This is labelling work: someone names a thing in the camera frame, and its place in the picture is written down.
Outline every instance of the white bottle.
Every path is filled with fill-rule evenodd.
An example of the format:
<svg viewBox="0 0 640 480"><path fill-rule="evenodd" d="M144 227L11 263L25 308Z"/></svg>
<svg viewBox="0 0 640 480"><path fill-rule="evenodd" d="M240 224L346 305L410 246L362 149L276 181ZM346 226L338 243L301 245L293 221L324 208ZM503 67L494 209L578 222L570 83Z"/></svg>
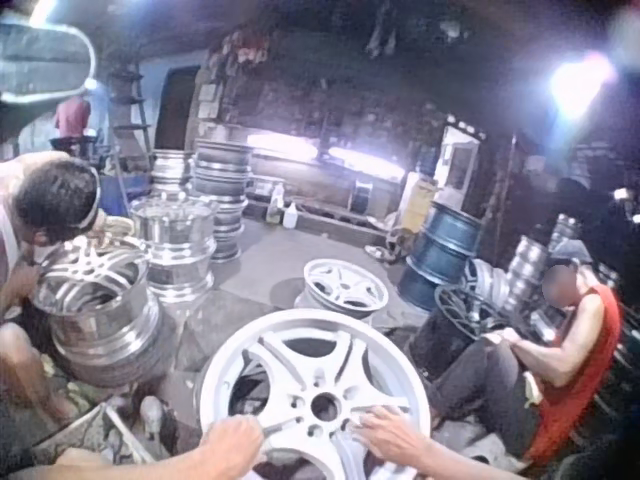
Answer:
<svg viewBox="0 0 640 480"><path fill-rule="evenodd" d="M284 219L282 220L282 226L284 228L294 229L298 223L298 210L296 210L296 204L291 202L289 208L284 212Z"/></svg>
<svg viewBox="0 0 640 480"><path fill-rule="evenodd" d="M271 193L271 201L267 208L267 223L280 223L280 212L284 207L284 186L278 183Z"/></svg>

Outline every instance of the garage floor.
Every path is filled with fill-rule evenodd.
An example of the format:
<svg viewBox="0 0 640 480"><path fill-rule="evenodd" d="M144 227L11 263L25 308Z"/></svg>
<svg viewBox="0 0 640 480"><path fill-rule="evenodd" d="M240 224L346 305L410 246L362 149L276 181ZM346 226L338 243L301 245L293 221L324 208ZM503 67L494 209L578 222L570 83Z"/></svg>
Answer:
<svg viewBox="0 0 640 480"><path fill-rule="evenodd" d="M304 266L318 258L352 262L386 284L389 304L372 319L375 327L421 325L426 319L424 312L406 304L395 291L402 267L387 268L362 248L251 220L245 220L240 244L240 258L213 265L215 288L199 305L168 309L179 328L184 326L177 370L200 370L240 327L267 313L292 308L304 289Z"/></svg>

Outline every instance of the red shirt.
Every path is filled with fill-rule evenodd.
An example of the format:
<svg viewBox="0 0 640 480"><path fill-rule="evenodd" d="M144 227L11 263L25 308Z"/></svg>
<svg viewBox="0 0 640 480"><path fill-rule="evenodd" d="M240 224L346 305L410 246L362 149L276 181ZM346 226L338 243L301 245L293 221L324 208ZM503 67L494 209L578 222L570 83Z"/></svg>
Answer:
<svg viewBox="0 0 640 480"><path fill-rule="evenodd" d="M71 97L58 105L56 110L56 128L60 137L81 137L89 124L91 104L82 97Z"/></svg>
<svg viewBox="0 0 640 480"><path fill-rule="evenodd" d="M604 303L604 320L600 335L584 365L564 387L542 382L544 399L539 405L540 427L526 457L537 464L549 462L562 448L569 434L600 388L609 370L620 337L622 315L613 291L604 285L592 287Z"/></svg>

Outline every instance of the red tank top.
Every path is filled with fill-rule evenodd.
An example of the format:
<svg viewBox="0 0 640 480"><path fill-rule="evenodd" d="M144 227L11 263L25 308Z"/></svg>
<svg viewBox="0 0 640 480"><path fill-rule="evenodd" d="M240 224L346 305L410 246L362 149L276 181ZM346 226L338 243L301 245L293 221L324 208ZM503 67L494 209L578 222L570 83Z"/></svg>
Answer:
<svg viewBox="0 0 640 480"><path fill-rule="evenodd" d="M588 293L600 295L604 303L602 329L592 352L575 378L561 388L546 382L540 403L540 427L526 458L536 464L549 462L564 445L569 434L591 402L609 369L620 336L621 314L613 291L604 285L592 287Z"/></svg>

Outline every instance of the shelf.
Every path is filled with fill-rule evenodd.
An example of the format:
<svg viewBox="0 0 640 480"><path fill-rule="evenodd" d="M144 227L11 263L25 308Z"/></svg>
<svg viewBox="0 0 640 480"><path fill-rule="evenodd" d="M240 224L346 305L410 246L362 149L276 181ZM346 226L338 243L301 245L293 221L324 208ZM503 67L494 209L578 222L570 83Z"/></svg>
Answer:
<svg viewBox="0 0 640 480"><path fill-rule="evenodd" d="M113 129L116 131L128 131L128 130L146 130L151 125L144 125L141 123L131 123L128 125L114 125Z"/></svg>
<svg viewBox="0 0 640 480"><path fill-rule="evenodd" d="M115 103L116 105L136 105L144 102L144 98L134 95L114 95L110 100L111 103Z"/></svg>
<svg viewBox="0 0 640 480"><path fill-rule="evenodd" d="M113 72L109 72L109 76L117 78L118 80L128 80L130 82L141 80L143 77L143 75L132 72L131 70L114 70Z"/></svg>

